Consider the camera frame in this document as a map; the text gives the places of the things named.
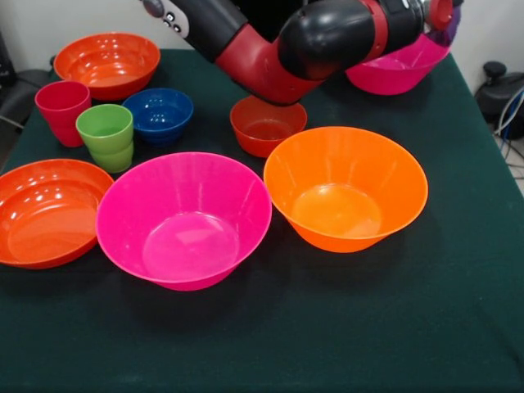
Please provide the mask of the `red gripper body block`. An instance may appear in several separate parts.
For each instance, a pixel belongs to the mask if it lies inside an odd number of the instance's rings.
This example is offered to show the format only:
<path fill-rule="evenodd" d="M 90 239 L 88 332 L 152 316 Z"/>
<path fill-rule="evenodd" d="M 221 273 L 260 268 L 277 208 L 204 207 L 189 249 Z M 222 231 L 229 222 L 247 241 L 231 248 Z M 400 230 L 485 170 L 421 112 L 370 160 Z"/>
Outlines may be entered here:
<path fill-rule="evenodd" d="M 429 1 L 429 25 L 435 30 L 445 30 L 453 17 L 452 0 Z"/>

